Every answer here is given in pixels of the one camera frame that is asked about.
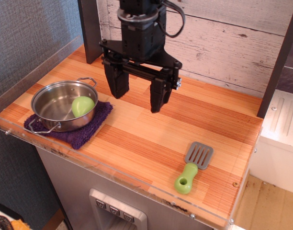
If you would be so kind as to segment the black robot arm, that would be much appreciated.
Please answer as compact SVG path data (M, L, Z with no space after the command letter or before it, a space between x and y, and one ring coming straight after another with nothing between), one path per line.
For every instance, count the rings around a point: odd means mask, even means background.
M120 41L102 40L103 65L112 95L119 99L129 91L129 75L151 82L151 112L157 113L169 101L172 90L181 86L182 63L165 49L166 37L180 33L166 31L167 8L183 10L168 0L122 0L117 11L121 22Z

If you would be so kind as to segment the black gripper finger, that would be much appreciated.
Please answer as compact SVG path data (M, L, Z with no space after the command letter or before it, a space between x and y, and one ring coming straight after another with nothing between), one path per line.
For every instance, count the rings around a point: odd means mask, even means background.
M150 86L151 112L158 113L161 107L169 101L172 88L171 83L155 78Z
M122 64L103 61L106 79L111 94L119 99L129 91L129 74L124 72Z

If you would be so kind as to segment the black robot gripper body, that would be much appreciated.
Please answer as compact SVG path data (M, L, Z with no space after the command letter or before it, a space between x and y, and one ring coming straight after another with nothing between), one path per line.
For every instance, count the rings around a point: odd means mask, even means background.
M119 14L122 39L102 40L103 61L122 64L124 72L153 81L164 79L171 88L181 86L179 69L182 64L169 55L165 49L166 15Z

